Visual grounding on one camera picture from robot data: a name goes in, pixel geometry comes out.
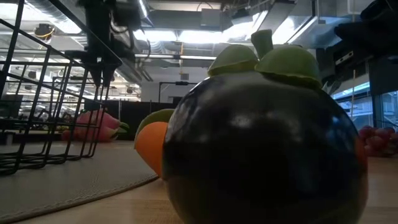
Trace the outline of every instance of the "white wall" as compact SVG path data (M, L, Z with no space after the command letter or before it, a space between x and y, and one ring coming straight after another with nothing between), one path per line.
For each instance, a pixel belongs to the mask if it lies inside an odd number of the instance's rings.
M162 84L160 102L172 103L173 97L185 96L195 85L177 86L175 84ZM141 101L142 102L159 101L159 82L141 83Z

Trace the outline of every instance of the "dark purple fruit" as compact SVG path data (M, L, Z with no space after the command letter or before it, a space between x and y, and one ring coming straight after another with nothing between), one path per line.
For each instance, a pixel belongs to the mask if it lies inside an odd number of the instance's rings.
M163 176L185 223L356 223L366 157L323 91L257 72L217 75L177 106Z

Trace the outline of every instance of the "toy mangosteen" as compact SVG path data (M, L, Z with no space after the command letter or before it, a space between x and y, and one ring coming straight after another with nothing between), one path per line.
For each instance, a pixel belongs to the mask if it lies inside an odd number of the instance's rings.
M169 121L174 208L185 223L356 223L368 186L356 128L321 91L310 53L253 35L256 70L252 56L236 60L243 47L227 48Z

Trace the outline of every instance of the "ceiling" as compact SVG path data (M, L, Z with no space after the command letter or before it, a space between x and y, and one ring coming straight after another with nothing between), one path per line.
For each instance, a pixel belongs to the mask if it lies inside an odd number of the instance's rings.
M274 44L299 44L307 49L324 48L340 41L333 33L333 28L342 22L349 22L361 12L371 0L361 0L354 4L354 0L212 0L211 2L197 2L192 0L164 1L137 0L142 10L146 10L147 22L142 23L142 29L134 32L134 52L148 54L150 43L151 55L192 55L216 57L225 47L231 44L244 44L254 47L250 42L250 35L259 29L272 29ZM14 24L17 4L1 3L0 18ZM21 29L34 34L34 29L40 23L55 26L50 45L58 50L83 50L86 36L79 28L68 21L61 12L43 11L37 7L37 0L27 0L22 16ZM76 0L61 0L61 2L85 23L84 10L76 6ZM238 9L245 9L249 13L241 17L240 21L232 20ZM0 59L4 60L9 48L12 30L0 25ZM129 34L116 36L125 43L129 42ZM14 60L43 61L45 52L39 44L19 35ZM64 62L65 59L50 58L52 62ZM141 58L135 63L127 59L124 65L116 70L113 88L109 92L111 99L140 100L142 82L176 82L180 81L181 73L188 74L188 82L200 82L206 78L206 70L211 60L175 60L170 58ZM28 72L40 73L41 68L30 66ZM12 66L11 73L21 75L21 66ZM49 67L46 77L51 78L63 72L63 67ZM73 69L73 74L82 76L83 70ZM11 85L8 93L14 93L17 85ZM71 86L70 91L80 89L79 85ZM33 89L21 88L21 93L30 93ZM85 87L89 96L95 92L93 85Z

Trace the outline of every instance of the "black wire rack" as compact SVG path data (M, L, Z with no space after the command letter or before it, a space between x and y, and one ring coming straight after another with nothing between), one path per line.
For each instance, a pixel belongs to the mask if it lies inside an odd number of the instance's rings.
M19 0L16 22L14 25L0 19L0 24L12 29L11 41L6 59L0 61L0 66L2 65L2 70L0 71L0 93L3 93L0 99L0 109L1 107L3 107L3 109L4 107L8 108L6 114L4 114L3 111L0 117L0 136L2 139L7 139L10 135L13 136L14 139L18 136L19 139L18 143L14 142L12 144L0 145L0 176L14 174L21 169L40 169L48 164L63 164L66 161L77 161L82 158L93 157L96 151L98 136L100 135L99 130L104 113L89 112L90 118L87 123L78 122L78 116L83 109L82 105L84 103L91 104L91 107L103 108L109 93L109 83L106 84L103 78L101 79L100 85L90 83L90 65L77 62L68 55L65 55L65 53L54 49L51 45L20 30L23 8L24 0ZM78 24L87 35L96 37L84 24L82 25L80 21L76 21L76 24ZM45 56L42 62L14 60L14 51L19 35L23 35L40 44L41 48L45 50ZM107 46L104 48L109 50L110 55L115 55ZM62 62L53 62L54 60L51 60L53 56L62 58ZM119 62L120 59L117 58L117 56L115 57L116 60L114 61ZM10 72L10 68L15 66L23 67L21 74L13 74ZM27 73L29 74L30 66L40 67L41 72L40 75L38 74L37 78L32 78L27 75ZM53 77L51 81L48 81L48 79L45 81L46 70L51 67L61 67L62 72L60 72L57 77ZM76 67L84 71L83 76L79 79L71 75L71 71ZM4 94L4 88L7 88L10 83L12 83L13 87L16 86L15 93ZM30 100L24 99L26 92L23 86L27 83L33 87L33 91L30 93L32 99ZM79 85L81 88L78 91L70 91L68 87L70 84ZM91 98L83 96L83 93L86 92L85 87L88 85L95 87L95 92ZM48 97L44 98L44 94L47 94L50 100L48 100ZM49 104L49 107L40 110L43 108L43 106L40 107L42 103ZM71 104L76 105L76 107L73 107L73 110L69 109L70 113L62 114L61 112L65 111L65 108ZM29 115L15 115L15 110L21 110L21 105L30 109L30 112L27 113ZM70 137L67 141L59 143L56 140L60 139L59 128L61 126L64 128L68 127ZM37 132L38 129L43 133L40 135L40 144L33 144L29 141L31 139L30 136L33 136L32 132ZM83 129L85 137L83 140L81 139L79 143L72 143L74 132L77 129Z

